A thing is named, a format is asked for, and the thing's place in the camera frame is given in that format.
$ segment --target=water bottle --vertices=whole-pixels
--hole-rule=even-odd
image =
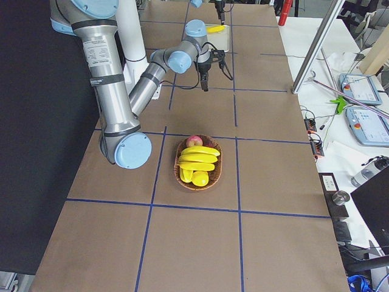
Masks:
[[[374,175],[386,168],[388,165],[389,158],[386,156],[381,155],[371,158],[368,162],[362,164],[362,166],[366,167],[351,178],[351,183],[355,187],[359,187],[361,184],[367,182],[369,179],[371,179]]]

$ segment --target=green object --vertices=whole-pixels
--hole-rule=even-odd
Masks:
[[[336,114],[341,114],[342,111],[345,109],[345,106],[347,106],[347,102],[343,98],[343,96],[338,96],[336,99],[330,100],[330,102],[338,104],[336,108]]]

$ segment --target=red tube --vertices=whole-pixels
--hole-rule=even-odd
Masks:
[[[293,0],[285,0],[284,6],[282,7],[280,20],[278,21],[279,26],[284,26],[286,22],[287,15],[292,7]]]

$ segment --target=light blue cap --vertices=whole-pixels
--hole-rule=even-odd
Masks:
[[[168,59],[168,65],[175,73],[184,73],[192,65],[192,59],[188,53],[182,50],[176,50],[171,53]]]
[[[99,19],[111,18],[116,14],[119,0],[71,0],[85,14]]]
[[[190,0],[190,4],[192,4],[196,8],[199,8],[202,4],[202,0]]]
[[[56,32],[65,33],[67,35],[75,35],[73,33],[71,26],[67,26],[65,24],[59,23],[58,21],[55,21],[52,18],[50,20],[51,20],[51,26],[53,30],[55,30]]]
[[[124,137],[115,149],[115,162],[124,169],[137,169],[144,165],[151,154],[151,141],[141,132]]]
[[[192,38],[204,37],[207,35],[207,28],[203,21],[194,19],[189,21],[185,26],[185,33]]]

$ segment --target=brown bowl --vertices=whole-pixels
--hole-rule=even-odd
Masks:
[[[177,182],[187,189],[206,190],[209,189],[214,184],[216,184],[220,178],[223,152],[221,151],[221,147],[218,141],[214,140],[212,137],[205,136],[205,135],[197,135],[197,136],[199,136],[202,139],[204,145],[211,145],[212,148],[215,148],[220,152],[220,155],[218,156],[218,161],[214,163],[215,169],[212,170],[211,172],[208,172],[208,176],[209,176],[208,184],[204,187],[198,187],[192,184],[191,182],[183,182],[180,179],[180,167],[178,165],[178,157],[181,155],[181,151],[187,147],[186,145],[187,139],[181,141],[177,146],[176,159],[174,160],[174,176],[176,177]]]

